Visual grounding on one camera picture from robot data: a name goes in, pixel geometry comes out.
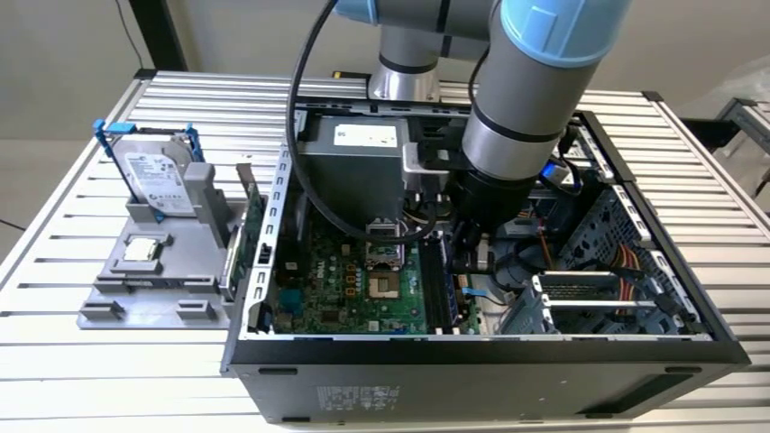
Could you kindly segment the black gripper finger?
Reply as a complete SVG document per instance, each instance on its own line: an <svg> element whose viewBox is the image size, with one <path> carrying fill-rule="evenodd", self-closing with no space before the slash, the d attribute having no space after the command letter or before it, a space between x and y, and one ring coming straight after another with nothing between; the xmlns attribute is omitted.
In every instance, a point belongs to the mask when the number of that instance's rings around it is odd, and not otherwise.
<svg viewBox="0 0 770 433"><path fill-rule="evenodd" d="M474 272L478 264L477 247L481 242L481 229L467 219L458 219L451 235L451 268L457 272Z"/></svg>
<svg viewBox="0 0 770 433"><path fill-rule="evenodd" d="M491 250L491 238L487 233L474 230L471 234L473 258L471 272L477 274L489 274L493 272L495 265L495 254Z"/></svg>

